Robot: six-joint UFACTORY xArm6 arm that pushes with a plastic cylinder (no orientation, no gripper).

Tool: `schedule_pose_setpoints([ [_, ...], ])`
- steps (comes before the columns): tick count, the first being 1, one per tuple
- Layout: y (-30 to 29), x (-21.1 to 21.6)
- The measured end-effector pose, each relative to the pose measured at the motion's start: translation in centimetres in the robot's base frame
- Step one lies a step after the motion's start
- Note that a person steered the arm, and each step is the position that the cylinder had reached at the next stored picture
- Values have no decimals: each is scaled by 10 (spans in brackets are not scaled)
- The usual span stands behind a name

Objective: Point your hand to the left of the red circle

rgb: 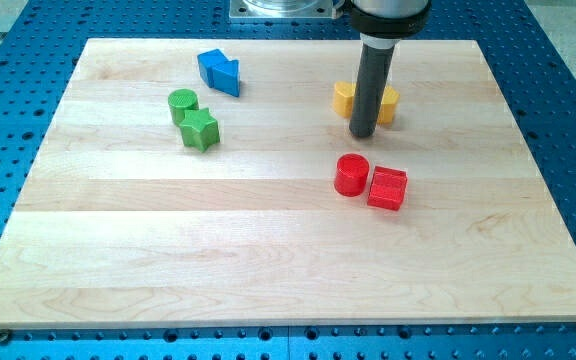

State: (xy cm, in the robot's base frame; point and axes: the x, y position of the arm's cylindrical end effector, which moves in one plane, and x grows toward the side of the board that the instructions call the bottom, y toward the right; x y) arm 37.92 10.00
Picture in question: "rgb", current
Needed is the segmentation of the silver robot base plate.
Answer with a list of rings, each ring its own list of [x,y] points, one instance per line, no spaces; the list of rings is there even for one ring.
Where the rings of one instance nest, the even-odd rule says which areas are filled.
[[[229,18],[237,21],[335,18],[345,0],[230,0]]]

